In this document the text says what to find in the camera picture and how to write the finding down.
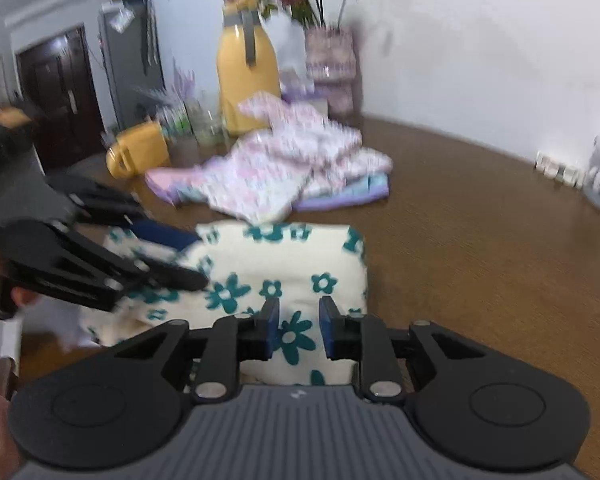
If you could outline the purple tissue box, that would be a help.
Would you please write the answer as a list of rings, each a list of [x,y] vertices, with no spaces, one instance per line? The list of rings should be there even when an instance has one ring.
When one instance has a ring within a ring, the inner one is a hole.
[[[279,82],[285,102],[310,104],[321,114],[328,115],[329,105],[325,88],[317,86],[312,80],[300,77],[295,70],[280,72]]]

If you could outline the dark wooden door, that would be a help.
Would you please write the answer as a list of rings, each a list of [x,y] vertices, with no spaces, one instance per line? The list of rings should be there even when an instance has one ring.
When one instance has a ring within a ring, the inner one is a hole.
[[[85,28],[64,30],[16,54],[20,88],[41,112],[34,138],[46,172],[65,169],[104,150]]]

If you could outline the pink fuzzy vase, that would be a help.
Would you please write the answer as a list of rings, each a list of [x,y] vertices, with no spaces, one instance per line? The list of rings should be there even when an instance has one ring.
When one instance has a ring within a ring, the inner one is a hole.
[[[327,100],[333,115],[354,111],[352,84],[358,74],[353,38],[348,30],[311,27],[306,30],[306,76]]]

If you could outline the blue purple garment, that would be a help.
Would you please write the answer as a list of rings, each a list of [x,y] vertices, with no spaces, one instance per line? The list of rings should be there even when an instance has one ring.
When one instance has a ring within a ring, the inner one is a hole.
[[[188,203],[205,203],[207,199],[193,185],[188,170],[151,170],[144,177],[148,188],[164,202],[178,207]],[[366,205],[387,198],[390,194],[388,174],[369,174],[348,183],[336,192],[303,195],[292,207],[295,211],[322,211]]]

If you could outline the yellow thermos jug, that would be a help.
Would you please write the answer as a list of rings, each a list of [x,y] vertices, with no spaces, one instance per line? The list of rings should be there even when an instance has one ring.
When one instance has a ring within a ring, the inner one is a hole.
[[[275,50],[260,21],[258,0],[225,3],[223,29],[216,54],[220,107],[231,136],[263,128],[263,122],[244,115],[242,101],[265,92],[280,97]]]

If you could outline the yellow mug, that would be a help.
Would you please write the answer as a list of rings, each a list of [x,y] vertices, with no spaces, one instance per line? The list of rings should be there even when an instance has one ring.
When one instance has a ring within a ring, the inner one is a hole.
[[[140,176],[166,166],[170,154],[158,122],[143,122],[117,136],[106,155],[106,166],[116,179]]]

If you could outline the clear glass cup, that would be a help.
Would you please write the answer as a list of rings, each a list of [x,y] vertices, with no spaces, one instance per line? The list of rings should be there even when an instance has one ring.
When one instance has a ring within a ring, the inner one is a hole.
[[[196,141],[202,146],[218,145],[225,140],[226,131],[219,95],[201,91],[186,103],[186,110]]]

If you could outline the cream teal flower dress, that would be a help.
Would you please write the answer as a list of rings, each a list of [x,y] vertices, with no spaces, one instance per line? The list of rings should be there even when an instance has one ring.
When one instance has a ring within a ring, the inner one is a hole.
[[[110,313],[82,309],[81,326],[96,344],[111,347],[176,318],[204,328],[225,315],[253,316],[266,300],[276,299],[279,324],[272,359],[243,362],[242,379],[270,385],[350,382],[352,362],[326,356],[318,322],[324,296],[344,314],[367,310],[364,240],[350,226],[250,226],[225,220],[197,226],[193,244],[182,249],[115,228],[105,246],[122,257],[152,257],[194,269],[209,283],[201,292],[145,287]]]

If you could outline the grey refrigerator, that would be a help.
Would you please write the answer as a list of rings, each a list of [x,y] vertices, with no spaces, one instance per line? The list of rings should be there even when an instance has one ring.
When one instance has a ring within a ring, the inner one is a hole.
[[[98,16],[99,44],[118,128],[155,113],[164,89],[151,0],[111,0]]]

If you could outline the pink floral garment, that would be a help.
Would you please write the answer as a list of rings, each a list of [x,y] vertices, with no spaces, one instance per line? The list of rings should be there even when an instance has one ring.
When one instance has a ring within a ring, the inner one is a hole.
[[[282,220],[306,200],[333,196],[393,168],[388,155],[363,145],[360,130],[334,122],[308,103],[288,104],[258,92],[238,110],[263,120],[265,127],[202,165],[147,171],[148,188],[173,206],[205,203],[259,224]]]

